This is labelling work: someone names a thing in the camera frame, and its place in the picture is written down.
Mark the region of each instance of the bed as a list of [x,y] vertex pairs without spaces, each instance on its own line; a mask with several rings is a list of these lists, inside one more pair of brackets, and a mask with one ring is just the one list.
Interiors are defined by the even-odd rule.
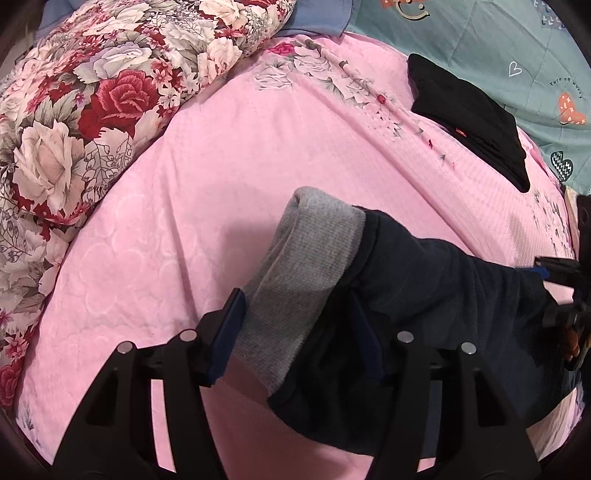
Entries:
[[[42,457],[37,466],[53,459],[117,343],[165,342],[248,279],[299,186],[381,209],[416,236],[446,239],[500,264],[574,257],[560,185],[532,140],[519,132],[532,185],[520,194],[435,123],[410,113],[405,61],[357,35],[283,38],[175,114],[70,246],[26,356],[14,413]],[[569,299],[568,289],[548,288]],[[157,384],[154,394],[161,395]],[[205,396],[230,478],[279,471],[293,479],[363,478],[370,458],[306,440],[272,415],[265,398],[236,360]],[[159,461],[172,468],[155,403]],[[539,458],[564,443],[580,415],[574,391],[530,428]]]

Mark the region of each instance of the red rose print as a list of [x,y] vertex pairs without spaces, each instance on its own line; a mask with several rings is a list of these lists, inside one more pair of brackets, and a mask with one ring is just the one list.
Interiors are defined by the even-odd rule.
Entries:
[[145,72],[123,70],[116,79],[103,80],[82,110],[78,130],[88,140],[102,128],[116,128],[135,135],[135,124],[158,103],[158,89]]
[[21,373],[22,359],[0,368],[0,406],[10,407],[14,401],[18,376]]
[[291,43],[282,42],[269,48],[268,51],[287,57],[288,55],[295,53],[296,48]]

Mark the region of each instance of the flower print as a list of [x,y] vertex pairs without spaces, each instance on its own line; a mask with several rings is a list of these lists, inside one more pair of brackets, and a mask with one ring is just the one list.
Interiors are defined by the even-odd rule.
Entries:
[[331,76],[331,80],[343,94],[345,100],[354,98],[357,103],[367,103],[371,100],[369,92],[349,76],[343,77],[334,74]]
[[104,38],[104,35],[88,35],[87,37],[81,37],[78,41],[78,47],[83,50],[99,47],[103,43]]
[[[40,80],[31,82],[22,79],[14,82],[0,99],[0,113],[13,122],[20,122],[23,117],[23,105],[27,106],[27,111],[30,108],[32,108],[30,111],[33,111],[41,103],[42,99],[39,95],[41,83]],[[41,94],[46,96],[47,92],[48,89],[44,89]]]
[[5,309],[0,309],[0,328],[5,327],[11,320],[11,315]]
[[12,365],[0,368],[0,406],[9,407],[12,405],[21,368],[22,360],[16,360]]
[[158,103],[164,107],[165,110],[172,109],[179,106],[181,103],[181,93],[171,86],[162,85],[158,88],[161,95]]
[[170,80],[170,85],[173,88],[176,88],[177,90],[181,90],[183,88],[181,86],[181,83],[183,81],[183,76],[185,75],[183,69],[181,69],[181,68],[172,69],[170,74],[172,77],[172,79]]
[[232,27],[225,27],[225,28],[218,28],[214,31],[216,38],[241,38],[246,36],[246,28],[232,28]]
[[35,47],[31,48],[27,57],[36,60],[48,60],[51,61],[55,52],[56,46],[46,40],[45,42],[39,42]]
[[61,69],[63,72],[68,72],[71,73],[74,71],[74,69],[80,65],[80,63],[83,63],[84,61],[88,60],[90,57],[92,57],[95,53],[97,53],[97,51],[99,51],[99,48],[97,47],[96,49],[93,50],[74,50],[72,52],[70,52],[69,54],[65,54],[61,59],[60,59],[60,65],[61,65]]
[[[74,208],[72,213],[64,215],[61,211],[53,213],[46,203],[37,205],[33,212],[37,214],[39,218],[43,218],[49,222],[57,223],[58,225],[74,225],[79,221],[85,221],[87,212],[90,208],[88,202],[79,202]],[[43,235],[46,240],[49,240],[49,230],[44,228]]]
[[81,22],[88,19],[89,17],[92,18],[91,15],[98,14],[101,11],[102,7],[100,5],[93,4],[93,2],[86,2],[85,4],[82,4],[82,6],[78,10],[72,13],[71,17],[68,18],[66,21]]
[[80,63],[74,74],[84,83],[117,77],[123,70],[139,68],[152,55],[149,48],[138,47],[126,42],[119,47],[106,48],[92,56],[89,61]]
[[3,308],[8,314],[12,314],[23,295],[11,290],[12,287],[22,278],[39,278],[39,263],[43,260],[47,245],[40,235],[41,228],[34,222],[18,222],[17,229],[24,244],[23,254],[16,261],[0,254],[0,288],[4,291]]
[[158,114],[162,105],[152,108],[142,115],[137,124],[135,124],[134,151],[139,155],[151,142],[158,136],[160,131],[160,118]]
[[105,19],[98,25],[90,27],[84,32],[84,36],[102,35],[117,30],[134,30],[144,16],[144,12],[149,10],[149,8],[150,6],[145,2],[124,8],[117,16]]
[[84,95],[84,92],[78,92],[74,97],[74,101],[76,102],[77,106],[84,105],[84,102],[86,101],[86,96]]
[[82,110],[78,129],[93,140],[101,129],[116,128],[134,136],[134,125],[158,103],[158,90],[145,72],[124,70],[115,79],[103,80]]
[[73,89],[73,86],[71,84],[66,84],[65,82],[60,82],[60,84],[57,86],[57,88],[50,90],[48,92],[49,98],[51,99],[52,102],[57,102],[61,97],[63,97],[65,94],[71,92]]
[[269,5],[265,8],[267,10],[267,24],[265,25],[263,35],[265,38],[271,38],[276,31],[281,29],[281,24],[285,17],[281,15],[280,9],[277,8],[277,5]]
[[166,122],[169,122],[176,112],[178,112],[178,106],[169,106],[168,108],[163,105],[158,106],[158,116]]
[[160,33],[158,28],[142,25],[136,28],[135,31],[139,31],[139,33],[143,33],[144,35],[148,36],[147,41],[151,48],[161,48],[165,44],[164,35]]
[[181,80],[181,88],[189,95],[197,93],[200,89],[199,78],[197,77],[197,74],[195,72],[191,72],[184,76]]
[[212,25],[210,20],[195,20],[181,28],[170,22],[164,26],[162,33],[165,42],[175,50],[187,50],[191,46],[203,51],[205,45],[214,38]]
[[169,49],[163,51],[163,59],[170,63],[173,72],[177,69],[181,69],[185,74],[191,73],[196,70],[195,61],[192,59],[191,64],[188,63],[187,59],[180,53],[181,51],[175,49]]
[[150,64],[152,68],[153,77],[159,85],[164,83],[170,83],[173,79],[173,72],[170,69],[170,65],[162,60],[154,60]]
[[297,54],[294,58],[294,67],[298,72],[316,77],[320,80],[327,80],[329,78],[330,62],[326,58],[321,57],[320,54]]
[[282,42],[274,47],[268,48],[267,51],[271,53],[276,53],[277,55],[281,55],[283,57],[287,57],[288,55],[292,55],[296,52],[296,48],[291,43]]
[[248,20],[244,5],[233,0],[201,0],[199,10],[220,18],[228,27],[236,29],[244,27]]
[[216,38],[207,46],[207,53],[197,55],[201,87],[212,83],[219,74],[228,71],[242,56],[242,51],[228,38]]
[[49,128],[35,121],[22,132],[22,145],[15,149],[13,182],[21,196],[35,205],[47,201],[52,213],[68,215],[80,201],[84,182],[84,142],[69,136],[66,124],[54,120]]
[[7,336],[5,340],[8,344],[4,347],[4,354],[8,358],[12,358],[14,360],[18,360],[25,356],[27,351],[27,341],[20,335],[15,335],[14,337]]
[[291,80],[288,77],[290,70],[287,65],[267,65],[264,70],[255,75],[253,78],[253,82],[257,90],[265,90],[265,89],[281,89],[284,87],[289,87],[291,85]]
[[51,267],[45,270],[39,280],[39,293],[49,295],[56,286],[57,273],[60,265],[64,261],[69,242],[64,233],[57,229],[50,231],[50,239],[46,246],[45,260],[51,264]]
[[207,56],[213,60],[218,74],[221,70],[228,71],[242,56],[241,50],[228,38],[216,38],[207,46]]
[[45,78],[36,88],[35,96],[27,103],[27,112],[34,112],[35,109],[41,104],[41,102],[49,95],[50,90],[53,90],[55,85],[56,79],[54,77],[45,76]]

